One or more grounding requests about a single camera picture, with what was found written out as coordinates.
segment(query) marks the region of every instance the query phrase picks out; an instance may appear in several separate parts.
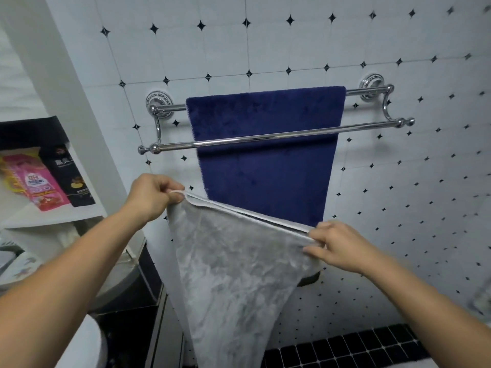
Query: chrome towel bar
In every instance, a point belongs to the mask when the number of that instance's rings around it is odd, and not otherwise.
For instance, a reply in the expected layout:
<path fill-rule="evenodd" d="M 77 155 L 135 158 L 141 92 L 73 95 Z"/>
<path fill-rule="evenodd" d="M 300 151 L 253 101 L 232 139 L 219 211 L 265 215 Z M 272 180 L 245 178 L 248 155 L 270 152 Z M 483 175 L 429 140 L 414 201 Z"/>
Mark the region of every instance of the chrome towel bar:
<path fill-rule="evenodd" d="M 260 135 L 248 135 L 245 137 L 213 139 L 209 141 L 197 141 L 197 142 L 179 142 L 161 144 L 162 133 L 160 127 L 160 119 L 166 119 L 172 116 L 174 111 L 186 110 L 186 105 L 174 105 L 172 100 L 167 94 L 163 92 L 152 92 L 147 97 L 146 104 L 147 109 L 155 120 L 155 128 L 157 131 L 157 142 L 150 145 L 150 147 L 139 146 L 138 153 L 141 155 L 146 152 L 152 154 L 159 154 L 162 151 L 172 150 L 185 150 L 187 148 L 198 148 L 206 146 L 218 146 L 229 145 L 234 143 L 264 141 L 269 139 L 285 139 L 294 137 L 305 137 L 310 135 L 324 135 L 344 133 L 349 131 L 367 130 L 367 129 L 381 129 L 381 128 L 402 128 L 403 126 L 412 126 L 415 122 L 414 118 L 393 119 L 390 117 L 387 106 L 389 95 L 394 91 L 394 85 L 384 86 L 384 78 L 379 74 L 372 74 L 367 76 L 360 83 L 359 89 L 351 89 L 346 91 L 346 96 L 361 96 L 364 101 L 370 101 L 376 98 L 379 94 L 384 94 L 382 101 L 382 112 L 386 121 L 377 123 L 363 123 L 356 125 L 336 126 L 334 128 L 322 128 L 300 131 L 289 131 L 284 133 L 273 134 L 260 134 Z"/>

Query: person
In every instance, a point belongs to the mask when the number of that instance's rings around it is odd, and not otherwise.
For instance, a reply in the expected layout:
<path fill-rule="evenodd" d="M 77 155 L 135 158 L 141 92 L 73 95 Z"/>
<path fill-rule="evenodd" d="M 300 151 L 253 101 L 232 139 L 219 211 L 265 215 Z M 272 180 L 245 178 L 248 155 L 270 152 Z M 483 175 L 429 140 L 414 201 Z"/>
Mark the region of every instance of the person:
<path fill-rule="evenodd" d="M 184 186 L 143 174 L 121 209 L 0 297 L 0 366 L 54 367 L 129 239 L 179 203 Z M 310 231 L 304 252 L 370 279 L 399 309 L 440 368 L 491 366 L 491 329 L 337 221 Z"/>

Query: person's left arm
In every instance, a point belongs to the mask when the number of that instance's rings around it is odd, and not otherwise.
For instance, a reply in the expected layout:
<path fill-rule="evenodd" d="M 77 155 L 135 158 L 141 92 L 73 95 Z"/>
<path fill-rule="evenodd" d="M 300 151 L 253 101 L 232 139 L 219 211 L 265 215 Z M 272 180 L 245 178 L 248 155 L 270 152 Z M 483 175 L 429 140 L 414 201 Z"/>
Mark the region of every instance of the person's left arm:
<path fill-rule="evenodd" d="M 90 302 L 131 237 L 182 200 L 184 186 L 143 174 L 126 203 L 0 297 L 0 366 L 54 367 L 87 313 Z"/>

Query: navy blue towel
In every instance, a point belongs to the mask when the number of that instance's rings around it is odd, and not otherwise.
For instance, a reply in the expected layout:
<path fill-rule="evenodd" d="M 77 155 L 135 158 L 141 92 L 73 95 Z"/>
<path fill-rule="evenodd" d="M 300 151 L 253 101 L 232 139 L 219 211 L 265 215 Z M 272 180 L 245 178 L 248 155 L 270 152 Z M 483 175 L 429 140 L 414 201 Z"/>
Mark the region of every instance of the navy blue towel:
<path fill-rule="evenodd" d="M 196 141 L 338 127 L 346 88 L 186 100 Z M 198 149 L 208 198 L 315 226 L 322 221 L 337 134 Z"/>

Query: black package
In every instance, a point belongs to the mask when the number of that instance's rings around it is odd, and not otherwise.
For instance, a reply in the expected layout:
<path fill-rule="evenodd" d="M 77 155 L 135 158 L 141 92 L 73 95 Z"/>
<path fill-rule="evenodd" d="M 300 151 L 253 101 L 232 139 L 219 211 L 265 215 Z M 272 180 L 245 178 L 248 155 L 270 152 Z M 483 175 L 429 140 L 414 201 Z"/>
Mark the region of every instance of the black package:
<path fill-rule="evenodd" d="M 41 147 L 39 157 L 73 206 L 95 204 L 94 198 L 65 146 Z"/>

